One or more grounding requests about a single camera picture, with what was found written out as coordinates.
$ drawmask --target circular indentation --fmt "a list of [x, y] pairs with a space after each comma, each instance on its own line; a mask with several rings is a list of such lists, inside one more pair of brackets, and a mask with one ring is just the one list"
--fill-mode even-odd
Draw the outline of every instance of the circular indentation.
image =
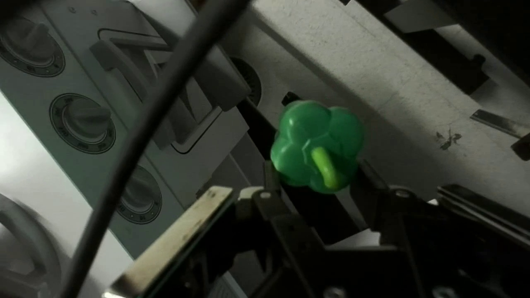
[[251, 85], [249, 99], [257, 105], [262, 100], [262, 79], [259, 72], [244, 59], [232, 57], [234, 66], [242, 72], [244, 79]]
[[2, 29], [0, 56], [32, 75], [52, 77], [64, 72], [65, 52], [49, 32], [49, 26], [16, 18]]
[[82, 152], [103, 153], [117, 138], [112, 112], [82, 94], [67, 92], [55, 97], [50, 120], [60, 137]]
[[156, 178], [145, 168], [136, 167], [125, 190], [118, 213], [133, 223], [150, 223], [163, 206], [163, 191]]

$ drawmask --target screw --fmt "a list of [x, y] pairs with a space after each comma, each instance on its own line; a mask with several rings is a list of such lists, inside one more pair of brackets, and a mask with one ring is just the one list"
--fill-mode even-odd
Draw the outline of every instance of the screw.
[[459, 298], [459, 294], [453, 287], [448, 287], [448, 286], [436, 286], [433, 289], [433, 296], [435, 298]]
[[325, 289], [325, 298], [348, 298], [348, 294], [343, 287], [330, 286]]
[[261, 196], [262, 198], [272, 198], [272, 193], [271, 191], [262, 191]]
[[398, 190], [395, 191], [395, 195], [400, 196], [400, 198], [410, 198], [410, 196], [413, 196], [413, 193], [411, 193], [410, 190], [405, 190], [405, 188], [398, 188]]

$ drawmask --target black cable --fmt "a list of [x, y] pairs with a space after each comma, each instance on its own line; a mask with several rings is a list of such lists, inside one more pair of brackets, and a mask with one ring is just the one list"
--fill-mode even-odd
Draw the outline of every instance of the black cable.
[[161, 79], [150, 90], [145, 112], [130, 130], [108, 183], [105, 183], [103, 195], [95, 203], [95, 210], [75, 251], [72, 269], [67, 274], [67, 281], [60, 294], [62, 298], [75, 298], [80, 292], [122, 200], [122, 193], [148, 142], [151, 140], [151, 135], [173, 107], [175, 99], [183, 92], [196, 67], [201, 66], [211, 47], [221, 39], [249, 3], [251, 0], [211, 0], [199, 13], [193, 27], [178, 44]]

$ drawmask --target mechanical component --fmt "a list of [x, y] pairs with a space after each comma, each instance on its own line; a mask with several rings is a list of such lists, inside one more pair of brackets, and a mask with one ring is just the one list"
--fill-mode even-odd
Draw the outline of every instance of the mechanical component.
[[82, 94], [67, 92], [54, 99], [50, 118], [62, 138], [82, 152], [103, 153], [115, 143], [112, 112]]
[[[136, 64], [138, 61], [131, 59], [131, 56], [123, 51], [123, 46], [130, 47], [130, 51], [138, 49], [141, 54], [145, 54], [145, 49], [168, 51], [170, 47], [165, 41], [140, 42], [128, 41], [126, 37], [102, 39], [92, 46], [100, 64], [107, 70], [117, 69], [122, 72], [136, 92], [138, 99], [145, 104], [150, 84], [158, 74], [143, 70]], [[198, 80], [191, 79], [183, 90], [181, 99], [175, 102], [153, 138], [160, 147], [173, 143], [176, 150], [183, 153], [189, 152], [221, 112], [223, 110], [219, 107], [213, 107]]]
[[67, 66], [65, 54], [49, 32], [49, 26], [25, 18], [16, 18], [4, 27], [0, 56], [12, 66], [40, 77], [59, 75]]
[[367, 170], [362, 165], [363, 183], [353, 186], [365, 186], [355, 193], [375, 200], [362, 211], [375, 208], [372, 226], [385, 246], [329, 249], [277, 185], [244, 188], [239, 200], [229, 198], [232, 188], [213, 186], [107, 296], [208, 296], [216, 277], [249, 249], [269, 272], [254, 292], [264, 298], [529, 296], [530, 246], [522, 239], [529, 218], [459, 185], [441, 186], [441, 205], [433, 206]]
[[163, 191], [156, 178], [145, 168], [138, 167], [125, 190], [118, 213], [133, 223], [150, 223], [163, 206]]
[[489, 127], [502, 130], [509, 135], [517, 137], [519, 140], [512, 145], [512, 150], [522, 158], [530, 160], [530, 128], [516, 120], [506, 118], [499, 114], [489, 110], [476, 110], [471, 118], [483, 122]]

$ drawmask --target green bell pepper toy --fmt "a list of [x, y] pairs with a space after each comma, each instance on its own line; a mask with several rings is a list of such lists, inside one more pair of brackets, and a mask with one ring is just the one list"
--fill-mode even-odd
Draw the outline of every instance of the green bell pepper toy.
[[350, 185], [363, 142], [348, 109], [297, 100], [282, 114], [271, 158], [285, 183], [334, 193]]

